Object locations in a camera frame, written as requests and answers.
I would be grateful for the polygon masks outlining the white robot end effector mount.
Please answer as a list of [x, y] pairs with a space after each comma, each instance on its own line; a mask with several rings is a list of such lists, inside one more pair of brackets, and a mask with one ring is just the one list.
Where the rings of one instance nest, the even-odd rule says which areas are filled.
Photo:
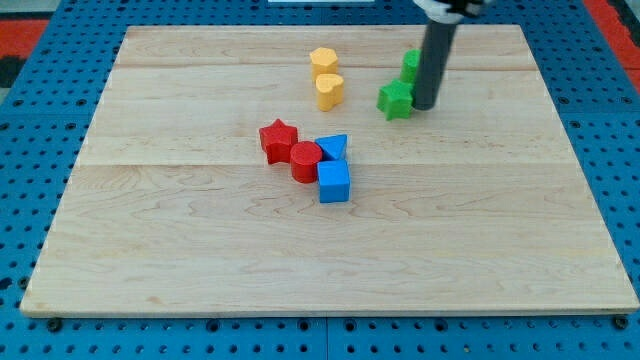
[[486, 7], [485, 0], [413, 0], [426, 16], [440, 24], [458, 24], [464, 18], [476, 18]]

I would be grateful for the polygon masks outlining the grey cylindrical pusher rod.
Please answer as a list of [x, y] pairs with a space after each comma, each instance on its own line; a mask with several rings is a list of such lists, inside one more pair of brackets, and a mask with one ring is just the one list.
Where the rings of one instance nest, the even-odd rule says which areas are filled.
[[435, 106], [456, 30], [456, 24], [434, 20], [426, 26], [413, 87], [415, 109]]

